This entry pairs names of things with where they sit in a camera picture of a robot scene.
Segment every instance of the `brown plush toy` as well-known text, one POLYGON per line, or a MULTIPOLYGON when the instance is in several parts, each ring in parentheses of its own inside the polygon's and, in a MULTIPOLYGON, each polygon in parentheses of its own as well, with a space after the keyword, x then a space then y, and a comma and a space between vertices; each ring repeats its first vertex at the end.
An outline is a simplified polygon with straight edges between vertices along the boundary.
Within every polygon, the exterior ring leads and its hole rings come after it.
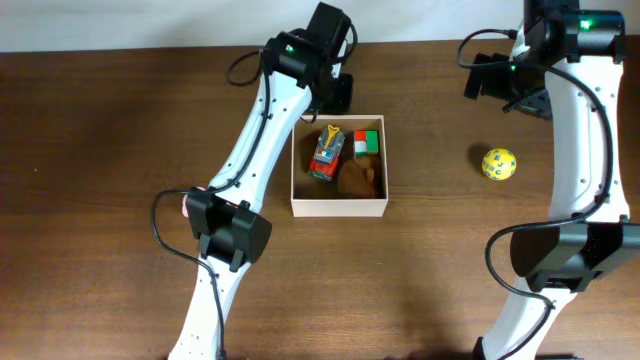
POLYGON ((375 199, 381 172, 377 156, 347 160, 338 173, 338 192, 348 199, 375 199))

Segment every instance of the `red and gray toy vehicle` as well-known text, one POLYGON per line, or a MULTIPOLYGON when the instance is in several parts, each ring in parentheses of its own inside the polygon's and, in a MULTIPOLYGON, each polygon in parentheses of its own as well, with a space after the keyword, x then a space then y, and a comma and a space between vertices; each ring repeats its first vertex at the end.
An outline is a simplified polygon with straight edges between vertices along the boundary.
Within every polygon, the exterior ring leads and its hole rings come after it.
POLYGON ((318 179, 331 181, 338 168, 338 159, 344 145, 344 134, 337 126, 328 125, 318 138, 318 146, 311 159, 309 171, 318 179))

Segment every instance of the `rubik's cube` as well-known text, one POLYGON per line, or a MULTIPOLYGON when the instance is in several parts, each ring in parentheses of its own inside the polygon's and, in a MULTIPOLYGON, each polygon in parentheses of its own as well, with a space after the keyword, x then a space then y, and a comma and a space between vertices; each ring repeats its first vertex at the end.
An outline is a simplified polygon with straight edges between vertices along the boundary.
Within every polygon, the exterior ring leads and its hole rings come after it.
POLYGON ((354 132, 353 150, 356 157, 378 154, 378 132, 358 130, 354 132))

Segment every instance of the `yellow ball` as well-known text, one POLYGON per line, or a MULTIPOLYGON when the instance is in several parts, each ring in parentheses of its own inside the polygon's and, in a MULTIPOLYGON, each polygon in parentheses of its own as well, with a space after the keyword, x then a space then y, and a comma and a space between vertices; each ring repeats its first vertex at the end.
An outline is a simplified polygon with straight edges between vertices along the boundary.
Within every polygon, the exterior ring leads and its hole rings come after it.
POLYGON ((516 172, 516 157, 507 149, 493 149, 482 159, 482 171, 492 180, 506 180, 516 172))

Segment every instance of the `cardboard box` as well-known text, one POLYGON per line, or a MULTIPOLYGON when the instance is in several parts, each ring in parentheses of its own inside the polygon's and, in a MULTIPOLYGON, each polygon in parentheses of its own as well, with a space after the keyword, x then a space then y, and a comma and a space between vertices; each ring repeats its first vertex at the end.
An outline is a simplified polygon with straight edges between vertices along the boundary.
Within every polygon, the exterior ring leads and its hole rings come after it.
MULTIPOLYGON (((310 121, 313 116, 303 116, 310 121)), ((387 183, 387 156, 382 115, 320 115, 309 124, 298 121, 291 133, 291 206, 295 217, 381 217, 389 202, 387 183), (328 124, 337 125, 346 136, 340 158, 348 159, 348 146, 355 130, 377 130, 379 156, 382 163, 382 179, 376 199, 344 199, 337 191, 337 175, 332 182, 316 179, 309 174, 309 164, 318 144, 322 129, 328 124)))

